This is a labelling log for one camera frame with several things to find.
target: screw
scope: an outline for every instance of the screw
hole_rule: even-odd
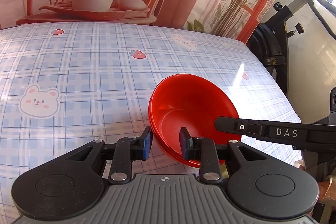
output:
[[[217,174],[217,173],[209,172],[209,173],[205,173],[205,174],[203,175],[203,177],[204,177],[206,180],[214,181],[214,180],[218,180],[218,179],[220,178],[220,175]]]
[[[111,179],[114,181],[123,181],[127,179],[127,175],[125,173],[113,173]]]

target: table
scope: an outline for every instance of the table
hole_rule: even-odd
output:
[[[153,89],[177,73],[212,81],[241,118],[300,122],[271,75],[236,40],[102,22],[0,30],[0,223],[18,217],[11,185],[20,174],[93,139],[139,136],[149,125]],[[242,140],[290,164],[300,158],[286,145]],[[150,158],[133,163],[133,173],[185,172],[197,170],[171,160],[155,140]]]

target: red bowl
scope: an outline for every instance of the red bowl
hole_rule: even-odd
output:
[[[215,84],[196,75],[177,74],[165,78],[154,89],[149,101],[150,125],[166,150],[164,152],[192,167],[199,167],[199,162],[182,158],[179,144],[181,127],[186,127],[192,137],[211,138],[217,144],[241,140],[240,135],[215,129],[215,119],[219,116],[239,118],[226,94]]]

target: black circular pad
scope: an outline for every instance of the black circular pad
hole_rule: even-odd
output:
[[[232,164],[239,161],[240,165],[227,183],[233,203],[253,216],[273,220],[293,219],[313,209],[319,187],[311,175],[243,146],[229,144],[231,155],[235,155],[229,160]]]
[[[69,219],[94,206],[104,192],[101,177],[92,170],[97,148],[72,152],[27,171],[13,183],[13,201],[21,215],[42,221]]]
[[[75,187],[75,181],[67,175],[47,175],[36,183],[36,190],[45,196],[62,196]]]
[[[295,184],[290,178],[279,174],[262,175],[257,179],[255,185],[260,192],[270,196],[285,196],[295,188]]]

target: strawberry print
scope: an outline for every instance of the strawberry print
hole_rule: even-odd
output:
[[[62,34],[62,33],[64,33],[64,30],[57,29],[57,30],[54,30],[53,35],[59,35],[59,34]]]
[[[135,59],[145,59],[146,58],[146,55],[140,50],[131,50],[129,52],[129,55],[131,55]]]
[[[247,76],[247,74],[243,73],[243,78],[244,78],[245,80],[248,80],[248,79],[249,79],[249,76]]]

